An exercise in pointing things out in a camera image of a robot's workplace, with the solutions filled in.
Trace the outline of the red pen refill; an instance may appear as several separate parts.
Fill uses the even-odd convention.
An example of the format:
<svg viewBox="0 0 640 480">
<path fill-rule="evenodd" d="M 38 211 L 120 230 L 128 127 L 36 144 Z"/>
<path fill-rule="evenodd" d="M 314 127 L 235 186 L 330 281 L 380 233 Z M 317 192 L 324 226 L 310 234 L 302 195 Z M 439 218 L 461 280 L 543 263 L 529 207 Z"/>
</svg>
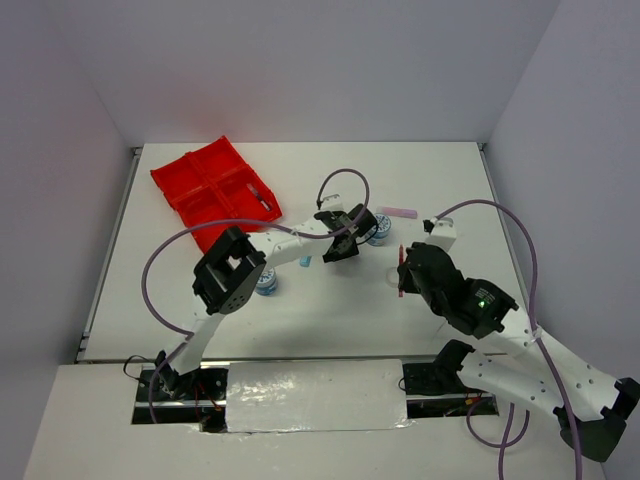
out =
<svg viewBox="0 0 640 480">
<path fill-rule="evenodd" d="M 404 270 L 403 270 L 403 265 L 404 265 L 404 246 L 402 244 L 400 244 L 399 246 L 399 250 L 398 250 L 398 266 L 397 266 L 397 274 L 398 274 L 398 282 L 397 282 L 397 290 L 398 290 L 398 297 L 399 298 L 403 298 L 404 297 L 404 290 L 403 290 L 403 278 L 404 278 Z"/>
</svg>

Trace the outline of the blue pen refill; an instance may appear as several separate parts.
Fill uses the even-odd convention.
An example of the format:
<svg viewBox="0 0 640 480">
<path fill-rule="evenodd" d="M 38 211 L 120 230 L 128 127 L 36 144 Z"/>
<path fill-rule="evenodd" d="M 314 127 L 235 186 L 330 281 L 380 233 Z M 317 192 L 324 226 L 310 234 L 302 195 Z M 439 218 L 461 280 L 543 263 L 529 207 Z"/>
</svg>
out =
<svg viewBox="0 0 640 480">
<path fill-rule="evenodd" d="M 249 191 L 254 195 L 254 197 L 258 200 L 261 206 L 268 212 L 272 210 L 270 204 L 264 199 L 259 190 L 252 184 L 246 185 Z"/>
</svg>

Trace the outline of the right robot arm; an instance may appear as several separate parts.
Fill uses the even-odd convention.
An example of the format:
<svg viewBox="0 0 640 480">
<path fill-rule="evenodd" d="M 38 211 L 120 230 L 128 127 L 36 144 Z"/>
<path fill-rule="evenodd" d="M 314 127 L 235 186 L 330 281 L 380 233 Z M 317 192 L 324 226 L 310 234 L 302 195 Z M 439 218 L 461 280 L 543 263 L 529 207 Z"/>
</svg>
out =
<svg viewBox="0 0 640 480">
<path fill-rule="evenodd" d="M 406 393 L 484 390 L 556 419 L 562 440 L 582 456 L 609 459 L 639 403 L 638 382 L 598 370 L 533 327 L 510 295 L 464 277 L 438 246 L 413 243 L 398 273 L 404 292 L 420 295 L 435 315 L 478 342 L 450 340 L 433 362 L 404 366 Z"/>
</svg>

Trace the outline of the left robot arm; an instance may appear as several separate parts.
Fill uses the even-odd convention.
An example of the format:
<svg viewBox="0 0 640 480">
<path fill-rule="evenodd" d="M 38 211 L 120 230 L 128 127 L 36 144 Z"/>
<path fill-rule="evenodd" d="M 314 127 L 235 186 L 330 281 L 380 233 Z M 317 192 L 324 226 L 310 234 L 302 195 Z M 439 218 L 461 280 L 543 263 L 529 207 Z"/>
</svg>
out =
<svg viewBox="0 0 640 480">
<path fill-rule="evenodd" d="M 194 267 L 192 291 L 200 306 L 186 327 L 163 319 L 152 305 L 147 281 L 153 260 L 167 247 L 162 244 L 143 268 L 143 300 L 158 321 L 181 336 L 171 352 L 160 351 L 149 380 L 149 397 L 157 389 L 172 399 L 189 396 L 195 389 L 206 347 L 222 321 L 244 307 L 260 280 L 271 269 L 303 257 L 320 257 L 326 263 L 359 254 L 359 244 L 377 229 L 378 221 L 364 205 L 353 210 L 321 210 L 293 227 L 239 220 L 225 229 Z"/>
</svg>

